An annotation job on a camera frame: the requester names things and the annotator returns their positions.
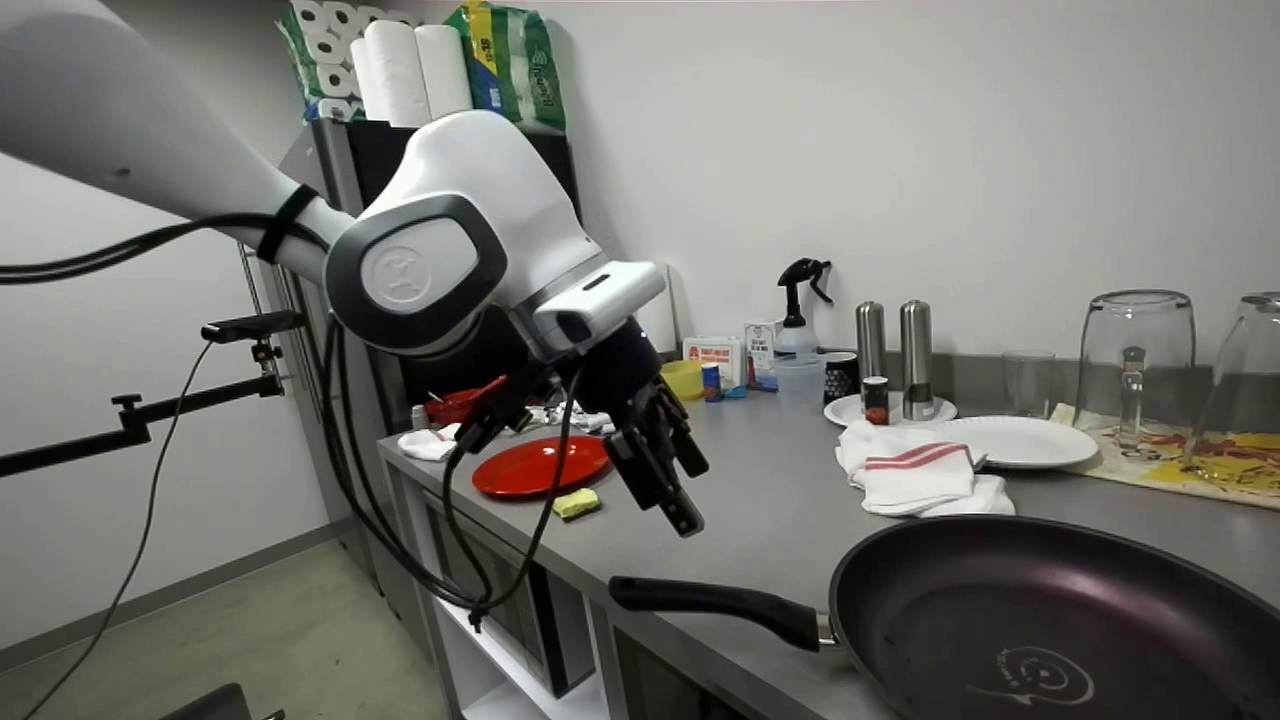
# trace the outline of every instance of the frying pan handle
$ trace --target frying pan handle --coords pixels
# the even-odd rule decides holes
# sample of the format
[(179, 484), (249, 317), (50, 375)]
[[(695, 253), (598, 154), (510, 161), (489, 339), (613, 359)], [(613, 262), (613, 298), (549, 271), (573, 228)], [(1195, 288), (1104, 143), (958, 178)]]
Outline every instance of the frying pan handle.
[(821, 621), (812, 608), (779, 601), (773, 594), (725, 590), (725, 585), (683, 585), (649, 577), (613, 577), (609, 598), (633, 612), (722, 612), (773, 627), (795, 647), (821, 647)]

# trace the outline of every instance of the white plate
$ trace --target white plate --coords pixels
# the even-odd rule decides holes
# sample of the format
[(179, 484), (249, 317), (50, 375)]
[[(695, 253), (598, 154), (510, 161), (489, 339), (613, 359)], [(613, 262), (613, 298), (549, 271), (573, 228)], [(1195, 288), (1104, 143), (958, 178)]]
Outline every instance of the white plate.
[[(826, 409), (826, 422), (832, 422), (832, 423), (853, 423), (853, 422), (862, 422), (863, 418), (863, 400), (862, 398), (839, 398), (839, 400), (832, 400), (829, 409)], [(889, 391), (889, 423), (937, 423), (937, 422), (958, 422), (958, 406), (954, 400), (945, 400), (945, 398), (937, 398), (937, 413), (933, 418), (916, 418), (916, 422), (908, 422), (904, 418), (904, 391)]]
[(966, 418), (937, 429), (969, 446), (992, 468), (1074, 468), (1095, 456), (1095, 439), (1040, 418)]

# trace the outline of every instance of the shelf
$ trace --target shelf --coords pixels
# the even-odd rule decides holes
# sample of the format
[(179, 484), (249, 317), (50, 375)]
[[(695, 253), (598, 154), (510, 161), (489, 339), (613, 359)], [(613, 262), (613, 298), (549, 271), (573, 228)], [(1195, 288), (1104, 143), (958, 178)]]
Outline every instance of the shelf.
[(496, 625), (485, 625), (482, 632), (472, 632), (469, 625), (469, 612), (451, 608), (451, 606), (441, 606), (441, 617), (449, 617), (462, 637), (469, 637), (503, 675), (510, 684), (500, 684), (496, 693), (482, 697), (478, 704), (465, 707), (465, 717), (493, 717), (489, 707), (500, 707), (500, 717), (529, 717), (529, 707), (537, 707), (540, 717), (556, 717), (556, 720), (599, 720), (609, 717), (609, 704), (605, 704), (605, 687), (599, 687), (599, 675), (587, 675), (580, 680), (573, 693), (566, 697), (551, 697), (532, 674), (529, 664), (521, 659), (521, 645), (496, 627)]

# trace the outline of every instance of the kitchen counter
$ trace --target kitchen counter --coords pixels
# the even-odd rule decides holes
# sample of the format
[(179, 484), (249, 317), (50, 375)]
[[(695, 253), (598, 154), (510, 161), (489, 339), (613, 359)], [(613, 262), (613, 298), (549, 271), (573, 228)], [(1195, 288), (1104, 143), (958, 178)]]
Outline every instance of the kitchen counter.
[[(537, 559), (609, 612), (613, 627), (739, 713), (889, 717), (846, 647), (800, 653), (733, 617), (626, 612), (609, 601), (609, 577), (670, 577), (745, 585), (826, 608), (835, 559), (892, 525), (862, 513), (862, 493), (832, 460), (839, 429), (821, 413), (783, 413), (773, 400), (710, 406), (692, 409), (692, 438), (711, 460), (710, 477), (690, 479), (690, 495), (703, 513), (699, 537), (679, 540), (662, 513), (642, 513), (630, 484), (609, 471), (598, 484), (605, 510), (577, 525), (551, 520)], [(392, 439), (386, 439), (386, 456), (441, 493), (441, 466), (421, 466)], [(1280, 608), (1277, 513), (1081, 477), (1008, 477), (1008, 495), (1022, 516), (1146, 540)], [(456, 479), (456, 510), (512, 547), (529, 545), (540, 516), (540, 504), (485, 500), (469, 479)]]

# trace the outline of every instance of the red plate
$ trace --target red plate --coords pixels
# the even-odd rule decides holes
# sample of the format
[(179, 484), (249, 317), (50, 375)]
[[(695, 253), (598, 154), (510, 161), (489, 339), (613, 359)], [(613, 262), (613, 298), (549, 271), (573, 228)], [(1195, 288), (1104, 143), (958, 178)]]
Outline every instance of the red plate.
[[(556, 479), (556, 448), (562, 439), (549, 438), (549, 439), (529, 439), (510, 454), (496, 454), (478, 468), (472, 484), (493, 500), (549, 495)], [(562, 493), (593, 484), (605, 471), (609, 471), (605, 439), (567, 438)]]

